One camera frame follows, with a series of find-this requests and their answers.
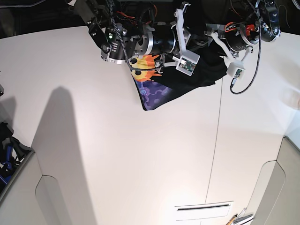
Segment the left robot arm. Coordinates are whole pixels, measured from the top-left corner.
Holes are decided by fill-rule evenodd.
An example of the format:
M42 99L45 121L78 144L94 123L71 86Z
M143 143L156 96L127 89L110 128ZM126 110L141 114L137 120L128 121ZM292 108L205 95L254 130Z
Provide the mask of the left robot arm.
M280 36L278 8L272 0L244 0L239 21L206 24L207 37L221 48L230 65L243 69L243 61L262 41L273 42Z

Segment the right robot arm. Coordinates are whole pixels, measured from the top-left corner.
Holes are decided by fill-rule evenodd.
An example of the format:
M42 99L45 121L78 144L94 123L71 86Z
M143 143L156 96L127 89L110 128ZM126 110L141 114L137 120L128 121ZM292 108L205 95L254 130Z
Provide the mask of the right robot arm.
M194 35L185 13L189 2L174 9L174 20L157 21L158 9L150 0L72 0L69 2L88 27L103 60L128 64L144 56L160 56L149 70L175 66L192 74L200 56L188 49Z

